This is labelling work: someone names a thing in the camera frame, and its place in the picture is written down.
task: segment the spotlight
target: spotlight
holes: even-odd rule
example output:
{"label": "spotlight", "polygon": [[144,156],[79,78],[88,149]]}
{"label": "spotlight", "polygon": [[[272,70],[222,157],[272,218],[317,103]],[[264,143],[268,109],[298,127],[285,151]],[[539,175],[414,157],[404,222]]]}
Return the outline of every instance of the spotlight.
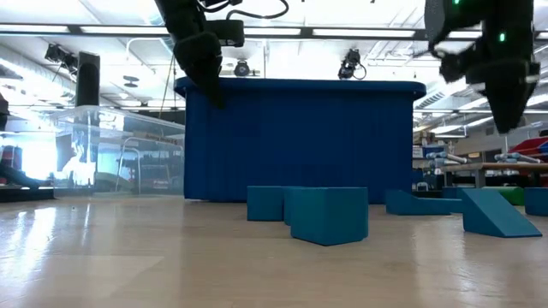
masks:
{"label": "spotlight", "polygon": [[44,59],[59,63],[62,68],[66,68],[72,75],[76,75],[78,71],[78,57],[65,51],[59,44],[49,44]]}
{"label": "spotlight", "polygon": [[238,64],[236,64],[236,67],[234,68],[234,75],[238,77],[246,77],[249,75],[250,72],[251,70],[249,69],[247,61],[245,60],[238,61]]}
{"label": "spotlight", "polygon": [[[351,78],[356,78],[357,80],[363,80],[367,76],[366,68],[361,64],[361,55],[359,50],[349,50],[342,60],[341,68],[339,68],[338,77],[339,80],[349,80]],[[358,67],[362,67],[364,70],[363,77],[356,77],[354,72]]]}

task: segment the blue foam block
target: blue foam block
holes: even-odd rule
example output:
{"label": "blue foam block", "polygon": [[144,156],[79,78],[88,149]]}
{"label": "blue foam block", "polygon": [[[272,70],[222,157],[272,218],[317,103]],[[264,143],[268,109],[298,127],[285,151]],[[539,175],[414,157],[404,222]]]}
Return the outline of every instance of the blue foam block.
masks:
{"label": "blue foam block", "polygon": [[[461,187],[444,187],[442,190],[442,198],[460,199],[459,190],[461,189]],[[464,209],[462,208],[463,205],[463,202],[454,203],[454,206],[451,208],[451,212],[462,213],[464,211]]]}
{"label": "blue foam block", "polygon": [[386,191],[386,212],[393,215],[451,215],[460,203],[459,199],[416,198],[399,190]]}
{"label": "blue foam block", "polygon": [[525,188],[525,212],[528,215],[548,216],[548,188]]}
{"label": "blue foam block", "polygon": [[248,221],[281,222],[283,193],[283,187],[248,187]]}
{"label": "blue foam block", "polygon": [[498,191],[462,189],[464,230],[501,238],[542,236],[542,233]]}
{"label": "blue foam block", "polygon": [[361,241],[369,235],[367,188],[289,190],[291,236],[323,246]]}
{"label": "blue foam block", "polygon": [[291,207],[296,206],[291,200],[291,190],[299,187],[284,187],[283,191],[283,222],[287,226],[291,225]]}

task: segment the blue cube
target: blue cube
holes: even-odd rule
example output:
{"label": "blue cube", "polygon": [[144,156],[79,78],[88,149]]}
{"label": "blue cube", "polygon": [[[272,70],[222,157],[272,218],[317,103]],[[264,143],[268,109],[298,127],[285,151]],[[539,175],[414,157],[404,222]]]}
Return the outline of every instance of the blue cube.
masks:
{"label": "blue cube", "polygon": [[291,207],[295,206],[295,203],[291,199],[291,190],[301,187],[285,187],[283,194],[283,221],[286,226],[291,226]]}
{"label": "blue cube", "polygon": [[332,246],[368,236],[367,188],[294,188],[286,193],[294,238]]}
{"label": "blue cube", "polygon": [[283,220],[283,187],[248,187],[248,221],[281,222]]}
{"label": "blue cube", "polygon": [[528,215],[548,216],[548,188],[525,188],[525,212]]}

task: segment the red object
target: red object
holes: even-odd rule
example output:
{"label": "red object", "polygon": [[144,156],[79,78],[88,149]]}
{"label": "red object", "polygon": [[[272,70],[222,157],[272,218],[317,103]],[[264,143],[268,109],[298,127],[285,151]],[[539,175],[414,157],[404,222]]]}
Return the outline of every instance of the red object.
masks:
{"label": "red object", "polygon": [[4,166],[10,166],[15,170],[21,171],[23,164],[23,150],[18,146],[4,146],[0,163]]}
{"label": "red object", "polygon": [[[538,158],[544,163],[548,163],[548,156],[544,154],[540,147],[548,142],[548,137],[539,137],[527,139],[521,142],[519,145],[513,147],[509,153],[520,153],[525,156]],[[520,172],[521,175],[528,175],[528,172]],[[546,174],[542,174],[540,178],[540,185],[542,187],[548,187],[548,177],[545,177]]]}
{"label": "red object", "polygon": [[513,147],[509,153],[520,153],[525,156],[535,157],[543,161],[548,161],[548,157],[540,151],[540,146],[548,142],[548,137],[539,137],[528,139]]}

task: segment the ceiling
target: ceiling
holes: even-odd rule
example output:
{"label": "ceiling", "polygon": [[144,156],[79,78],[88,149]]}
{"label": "ceiling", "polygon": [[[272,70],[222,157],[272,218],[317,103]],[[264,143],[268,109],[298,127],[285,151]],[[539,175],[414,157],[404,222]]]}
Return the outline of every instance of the ceiling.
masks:
{"label": "ceiling", "polygon": [[[288,0],[289,12],[273,21],[243,19],[246,26],[256,27],[406,27],[424,28],[425,0]],[[5,23],[86,24],[86,25],[162,25],[154,0],[2,0],[0,21]],[[237,7],[257,14],[273,14],[283,9],[278,0],[245,0]],[[548,30],[548,0],[535,1],[535,26]],[[209,20],[224,19],[228,10],[210,14]],[[58,64],[45,60],[48,44],[59,44],[77,54],[88,51],[101,56],[102,104],[119,106],[184,107],[184,99],[172,91],[173,69],[169,41],[160,38],[93,38],[76,36],[0,36],[0,46],[11,50],[54,74]],[[461,50],[469,43],[449,42],[444,47]],[[366,65],[366,80],[416,80],[428,86],[429,94],[415,102],[420,109],[459,109],[480,98],[466,85],[445,85],[438,76],[439,62],[431,56],[409,61],[414,51],[424,50],[426,42],[374,40],[280,40],[248,39],[243,48],[223,48],[223,75],[232,74],[238,60],[247,60],[260,77],[284,79],[336,80],[341,60],[349,48],[357,48]],[[548,49],[536,57],[548,57]],[[177,67],[176,78],[184,76]],[[68,71],[59,70],[61,86],[74,90]],[[140,79],[137,88],[129,88],[124,75]],[[541,86],[539,93],[544,92]],[[536,104],[535,109],[542,109]],[[488,115],[462,116],[445,113],[415,113],[417,127],[430,129],[440,123],[456,121],[466,124]]]}

